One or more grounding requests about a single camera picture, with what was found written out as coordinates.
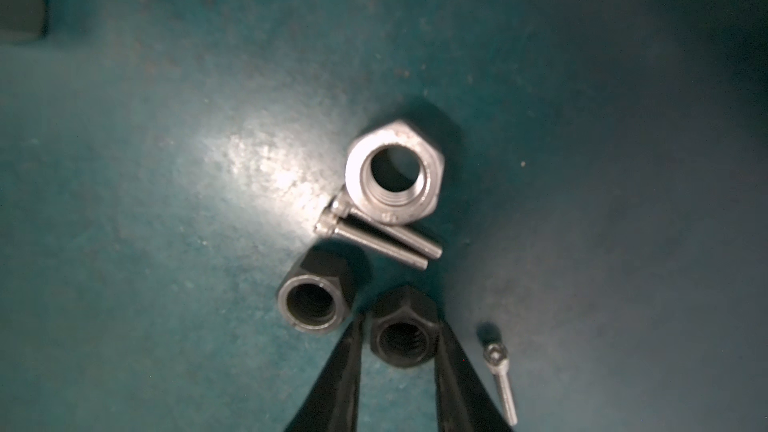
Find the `black nut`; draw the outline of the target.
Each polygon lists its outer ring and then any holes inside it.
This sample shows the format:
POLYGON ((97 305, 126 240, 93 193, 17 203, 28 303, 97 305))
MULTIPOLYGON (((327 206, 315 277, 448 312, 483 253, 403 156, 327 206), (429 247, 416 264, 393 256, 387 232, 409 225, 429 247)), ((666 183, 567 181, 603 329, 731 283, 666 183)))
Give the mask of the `black nut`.
POLYGON ((371 308, 371 350, 391 366, 412 368, 431 360, 439 332, 437 304, 412 285, 387 291, 371 308))
POLYGON ((280 314, 296 330, 328 334, 351 313, 357 291, 349 262, 320 249, 307 251, 286 274, 276 293, 280 314))

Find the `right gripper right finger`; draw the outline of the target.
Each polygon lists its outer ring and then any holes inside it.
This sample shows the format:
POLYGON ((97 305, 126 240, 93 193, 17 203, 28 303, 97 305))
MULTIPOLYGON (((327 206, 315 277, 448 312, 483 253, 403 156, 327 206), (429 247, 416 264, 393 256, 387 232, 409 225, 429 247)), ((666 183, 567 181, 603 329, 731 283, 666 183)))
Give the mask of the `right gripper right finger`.
POLYGON ((439 431, 513 430, 496 408, 455 333, 445 321, 440 323, 434 371, 439 431))

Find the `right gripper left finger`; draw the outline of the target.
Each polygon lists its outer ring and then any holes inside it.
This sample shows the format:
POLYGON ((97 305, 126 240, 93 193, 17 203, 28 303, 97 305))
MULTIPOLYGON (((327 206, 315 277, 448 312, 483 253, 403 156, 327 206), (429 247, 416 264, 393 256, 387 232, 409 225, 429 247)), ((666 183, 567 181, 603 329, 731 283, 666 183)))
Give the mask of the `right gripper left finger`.
POLYGON ((286 432, 357 430, 363 326, 360 315, 351 321, 286 432))

